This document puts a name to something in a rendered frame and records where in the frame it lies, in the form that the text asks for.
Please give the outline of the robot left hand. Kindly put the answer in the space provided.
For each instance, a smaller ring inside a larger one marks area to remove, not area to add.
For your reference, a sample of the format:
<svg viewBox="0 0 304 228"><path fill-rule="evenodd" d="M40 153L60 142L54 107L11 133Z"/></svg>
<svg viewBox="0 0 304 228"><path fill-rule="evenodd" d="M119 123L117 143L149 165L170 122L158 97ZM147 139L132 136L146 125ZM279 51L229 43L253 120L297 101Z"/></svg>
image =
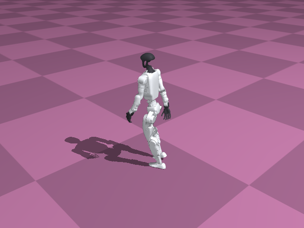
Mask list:
<svg viewBox="0 0 304 228"><path fill-rule="evenodd" d="M129 112L127 112L126 113L127 115L126 115L126 118L127 118L127 120L131 123L131 116L133 116L133 114L134 114L134 112L133 113L131 113L131 114L129 114Z"/></svg>

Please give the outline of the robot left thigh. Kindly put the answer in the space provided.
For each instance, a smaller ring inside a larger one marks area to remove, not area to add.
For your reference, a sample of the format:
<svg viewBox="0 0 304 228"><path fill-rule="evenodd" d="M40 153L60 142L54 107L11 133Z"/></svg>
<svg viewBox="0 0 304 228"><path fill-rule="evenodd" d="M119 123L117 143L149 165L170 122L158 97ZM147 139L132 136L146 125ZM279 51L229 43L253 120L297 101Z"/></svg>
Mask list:
<svg viewBox="0 0 304 228"><path fill-rule="evenodd" d="M150 140L154 140L156 142L156 145L158 144L158 139L156 137L152 136L152 132L153 132L153 123L155 120L155 116L154 116L154 112L149 112L148 114L145 114L143 117L143 121L142 121L142 128L143 128L143 133L145 135L146 140L149 141Z"/></svg>

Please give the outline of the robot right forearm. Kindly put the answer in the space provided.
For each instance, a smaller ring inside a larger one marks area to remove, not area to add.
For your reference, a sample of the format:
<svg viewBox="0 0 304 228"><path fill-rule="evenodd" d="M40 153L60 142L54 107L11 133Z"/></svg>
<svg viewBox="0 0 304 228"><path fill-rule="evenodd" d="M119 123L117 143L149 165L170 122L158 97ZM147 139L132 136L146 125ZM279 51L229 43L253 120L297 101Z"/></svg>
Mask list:
<svg viewBox="0 0 304 228"><path fill-rule="evenodd" d="M166 90L164 89L161 93L160 93L161 97L162 97L162 101L164 106L168 106L168 98L166 95Z"/></svg>

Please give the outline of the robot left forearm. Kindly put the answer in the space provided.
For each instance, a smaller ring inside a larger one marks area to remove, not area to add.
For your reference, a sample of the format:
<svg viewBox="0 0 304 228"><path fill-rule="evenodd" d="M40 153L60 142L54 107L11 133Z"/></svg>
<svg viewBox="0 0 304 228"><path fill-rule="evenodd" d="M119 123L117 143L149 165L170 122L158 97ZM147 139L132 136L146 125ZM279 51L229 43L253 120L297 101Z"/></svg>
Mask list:
<svg viewBox="0 0 304 228"><path fill-rule="evenodd" d="M136 95L133 105L132 105L131 109L128 111L129 114L131 114L133 112L135 113L137 111L137 108L140 105L140 101L141 101L141 97L139 95Z"/></svg>

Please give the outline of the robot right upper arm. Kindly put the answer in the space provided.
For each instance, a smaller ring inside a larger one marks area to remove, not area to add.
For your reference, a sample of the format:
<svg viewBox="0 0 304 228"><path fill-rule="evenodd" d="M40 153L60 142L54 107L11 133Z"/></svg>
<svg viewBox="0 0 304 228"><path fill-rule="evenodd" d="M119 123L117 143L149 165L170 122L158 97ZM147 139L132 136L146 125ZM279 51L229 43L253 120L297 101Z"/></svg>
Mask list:
<svg viewBox="0 0 304 228"><path fill-rule="evenodd" d="M158 71L158 74L159 74L159 92L162 92L164 90L164 86L162 83L161 72L159 69L156 69L156 70Z"/></svg>

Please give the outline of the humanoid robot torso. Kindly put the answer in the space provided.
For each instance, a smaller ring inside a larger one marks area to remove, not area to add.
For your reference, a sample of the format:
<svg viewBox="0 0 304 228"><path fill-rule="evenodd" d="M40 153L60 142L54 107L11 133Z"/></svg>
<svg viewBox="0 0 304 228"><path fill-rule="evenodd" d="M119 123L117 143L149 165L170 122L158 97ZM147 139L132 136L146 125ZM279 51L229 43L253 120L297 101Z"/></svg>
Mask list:
<svg viewBox="0 0 304 228"><path fill-rule="evenodd" d="M154 116L157 116L160 112L160 105L155 100L159 94L159 74L156 69L153 70L155 70L154 73L147 73L148 70L146 70L142 74L148 76L147 83L145 84L145 88L144 88L143 97L144 99L148 100L147 101L148 113L151 111L154 112Z"/></svg>

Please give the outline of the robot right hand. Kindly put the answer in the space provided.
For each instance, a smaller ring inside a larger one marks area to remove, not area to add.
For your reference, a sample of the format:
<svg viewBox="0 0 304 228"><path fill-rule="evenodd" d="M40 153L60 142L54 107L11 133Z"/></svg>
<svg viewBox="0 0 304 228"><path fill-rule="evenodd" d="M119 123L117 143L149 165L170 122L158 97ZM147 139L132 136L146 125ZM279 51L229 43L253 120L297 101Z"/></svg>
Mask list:
<svg viewBox="0 0 304 228"><path fill-rule="evenodd" d="M164 111L163 111L163 113L164 113L164 119L165 119L165 117L166 117L165 120L168 120L168 119L171 118L171 113L170 113L170 109L169 109L169 102L168 102L168 106L164 106ZM161 114L161 116L163 115L163 113Z"/></svg>

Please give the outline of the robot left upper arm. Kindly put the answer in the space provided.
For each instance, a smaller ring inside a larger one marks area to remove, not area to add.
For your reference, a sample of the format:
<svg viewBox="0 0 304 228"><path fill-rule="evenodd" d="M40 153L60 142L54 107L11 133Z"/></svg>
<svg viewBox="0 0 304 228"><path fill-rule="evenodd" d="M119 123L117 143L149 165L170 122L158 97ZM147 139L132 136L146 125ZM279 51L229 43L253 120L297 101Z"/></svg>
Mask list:
<svg viewBox="0 0 304 228"><path fill-rule="evenodd" d="M147 83L147 75L142 75L138 78L138 94L141 97L141 100L143 99L143 94L144 94L144 88L145 84Z"/></svg>

